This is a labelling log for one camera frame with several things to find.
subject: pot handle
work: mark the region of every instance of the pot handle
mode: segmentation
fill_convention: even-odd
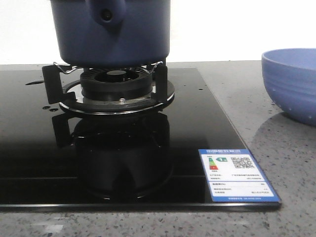
[[[89,13],[102,26],[118,25],[126,14],[125,0],[85,0]]]

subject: blue bowl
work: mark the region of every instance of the blue bowl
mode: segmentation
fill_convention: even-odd
[[[262,75],[265,88],[276,105],[292,118],[316,125],[316,49],[265,52]]]

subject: black glass cooktop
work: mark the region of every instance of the black glass cooktop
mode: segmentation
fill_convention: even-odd
[[[80,72],[63,76],[69,83]],[[0,72],[0,210],[259,210],[213,202],[198,149],[245,149],[196,69],[169,69],[174,101],[137,116],[76,118],[42,72]]]

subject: qr code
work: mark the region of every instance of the qr code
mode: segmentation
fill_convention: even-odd
[[[254,168],[249,157],[243,157],[243,158],[232,157],[232,161],[234,163],[235,168],[237,168],[237,169]]]

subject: speckled stone countertop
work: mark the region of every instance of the speckled stone countertop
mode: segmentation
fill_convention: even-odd
[[[168,65],[198,68],[282,198],[282,208],[265,213],[1,213],[0,237],[316,237],[316,127],[287,118],[271,102],[261,62]],[[0,66],[12,69],[17,66]]]

